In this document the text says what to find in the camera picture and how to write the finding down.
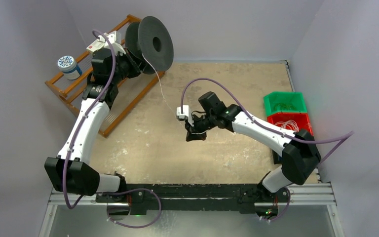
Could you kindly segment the black perforated cable spool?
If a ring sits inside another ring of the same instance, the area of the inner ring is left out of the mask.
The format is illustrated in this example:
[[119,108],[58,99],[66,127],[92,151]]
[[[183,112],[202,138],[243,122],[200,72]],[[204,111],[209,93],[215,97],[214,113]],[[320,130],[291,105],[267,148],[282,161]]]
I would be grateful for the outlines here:
[[164,24],[154,16],[131,23],[125,33],[125,47],[137,60],[142,73],[168,70],[174,59],[170,34]]

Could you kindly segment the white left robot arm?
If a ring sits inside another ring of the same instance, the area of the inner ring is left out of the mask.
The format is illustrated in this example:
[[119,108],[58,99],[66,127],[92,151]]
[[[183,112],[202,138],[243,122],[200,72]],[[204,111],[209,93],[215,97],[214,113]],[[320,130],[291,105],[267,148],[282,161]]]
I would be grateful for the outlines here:
[[130,52],[116,53],[104,48],[92,54],[93,70],[86,78],[82,103],[66,143],[54,158],[45,161],[45,171],[55,190],[64,195],[92,196],[108,193],[116,202],[127,197],[125,178],[117,173],[102,174],[89,165],[90,153],[99,129],[118,94],[117,85],[141,71]]

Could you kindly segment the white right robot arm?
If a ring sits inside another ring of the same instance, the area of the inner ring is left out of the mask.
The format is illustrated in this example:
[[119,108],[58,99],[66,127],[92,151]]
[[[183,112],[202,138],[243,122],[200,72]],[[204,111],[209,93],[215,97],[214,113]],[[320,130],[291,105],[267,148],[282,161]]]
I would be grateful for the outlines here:
[[186,141],[205,140],[207,132],[217,127],[252,138],[282,158],[281,165],[259,182],[257,194],[264,201],[288,185],[303,185],[321,161],[315,139],[307,130],[287,130],[253,116],[240,105],[226,106],[211,91],[198,101],[203,108],[200,116],[188,105],[176,108],[177,120],[185,123]]

